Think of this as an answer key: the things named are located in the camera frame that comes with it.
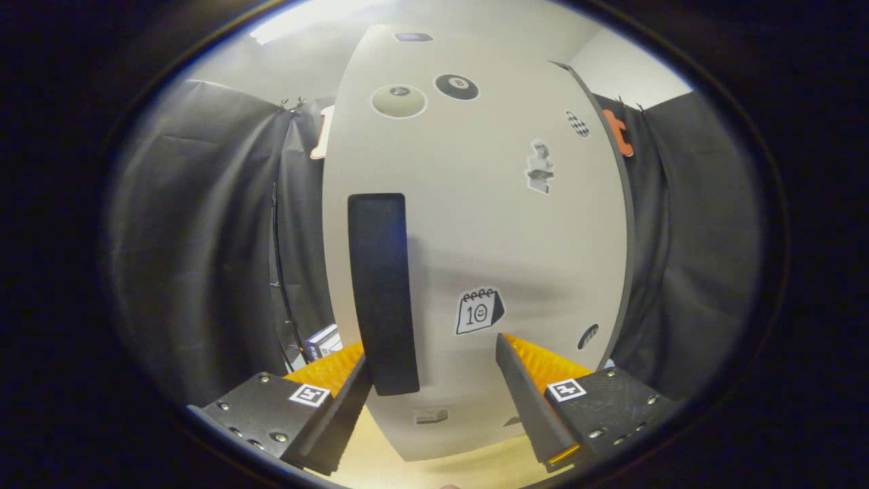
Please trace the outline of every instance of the billiard ball sticker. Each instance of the billiard ball sticker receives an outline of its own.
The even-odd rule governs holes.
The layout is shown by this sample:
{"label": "billiard ball sticker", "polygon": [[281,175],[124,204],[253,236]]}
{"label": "billiard ball sticker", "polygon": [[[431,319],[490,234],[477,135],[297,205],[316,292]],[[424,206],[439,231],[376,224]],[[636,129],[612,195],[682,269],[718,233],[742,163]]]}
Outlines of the billiard ball sticker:
{"label": "billiard ball sticker", "polygon": [[447,97],[458,100],[474,100],[480,95],[477,84],[466,77],[448,73],[434,79],[434,86]]}
{"label": "billiard ball sticker", "polygon": [[594,335],[597,334],[597,331],[599,329],[600,327],[597,324],[589,326],[586,332],[582,333],[582,338],[580,338],[580,343],[577,344],[576,349],[582,350],[583,348],[585,348],[586,345],[588,345],[588,342],[591,341],[592,338],[594,338]]}
{"label": "billiard ball sticker", "polygon": [[427,106],[426,95],[410,85],[386,85],[371,94],[371,107],[380,115],[391,119],[418,116]]}

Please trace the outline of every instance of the black foam block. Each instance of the black foam block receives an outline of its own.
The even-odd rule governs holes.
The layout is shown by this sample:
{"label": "black foam block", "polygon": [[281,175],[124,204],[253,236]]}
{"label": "black foam block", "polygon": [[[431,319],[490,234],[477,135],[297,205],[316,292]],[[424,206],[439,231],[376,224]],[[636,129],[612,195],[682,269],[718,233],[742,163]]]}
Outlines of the black foam block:
{"label": "black foam block", "polygon": [[420,390],[400,193],[348,198],[350,274],[368,368],[381,396]]}

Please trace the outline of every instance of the gray curtain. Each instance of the gray curtain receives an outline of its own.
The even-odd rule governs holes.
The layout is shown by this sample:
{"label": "gray curtain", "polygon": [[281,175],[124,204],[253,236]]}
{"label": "gray curtain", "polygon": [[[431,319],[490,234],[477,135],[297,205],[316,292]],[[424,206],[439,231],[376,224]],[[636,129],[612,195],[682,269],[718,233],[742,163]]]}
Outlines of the gray curtain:
{"label": "gray curtain", "polygon": [[702,388],[744,332],[764,230],[752,159],[689,93],[645,114],[597,97],[626,127],[637,266],[613,360],[673,398]]}
{"label": "gray curtain", "polygon": [[[171,399],[204,405],[254,373],[286,371],[279,338],[291,324],[269,295],[272,190],[279,175],[286,182],[308,168],[319,132],[310,112],[326,101],[294,113],[205,82],[168,92],[119,158],[107,268],[123,341]],[[303,200],[288,198],[284,210]],[[283,218],[287,231],[316,225],[303,211]],[[296,267],[322,255],[322,244],[284,242],[285,277],[298,283],[305,275]],[[328,318],[331,308],[296,312]]]}

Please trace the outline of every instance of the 8-ball sticker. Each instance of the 8-ball sticker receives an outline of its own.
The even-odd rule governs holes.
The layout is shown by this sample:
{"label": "8-ball sticker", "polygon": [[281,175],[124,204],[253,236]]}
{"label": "8-ball sticker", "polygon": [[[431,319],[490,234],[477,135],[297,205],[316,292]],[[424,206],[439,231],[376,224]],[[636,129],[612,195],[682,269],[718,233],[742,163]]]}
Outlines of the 8-ball sticker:
{"label": "8-ball sticker", "polygon": [[474,100],[480,95],[477,85],[466,77],[448,73],[440,75],[434,81],[434,86],[447,97],[458,100]]}

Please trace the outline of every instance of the calendar sticker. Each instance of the calendar sticker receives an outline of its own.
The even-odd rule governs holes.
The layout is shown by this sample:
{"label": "calendar sticker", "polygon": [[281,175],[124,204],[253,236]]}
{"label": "calendar sticker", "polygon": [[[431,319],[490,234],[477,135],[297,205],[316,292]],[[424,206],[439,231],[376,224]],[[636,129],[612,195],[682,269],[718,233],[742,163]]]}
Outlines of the calendar sticker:
{"label": "calendar sticker", "polygon": [[504,303],[497,287],[483,286],[459,296],[455,334],[475,332],[494,326],[504,316]]}

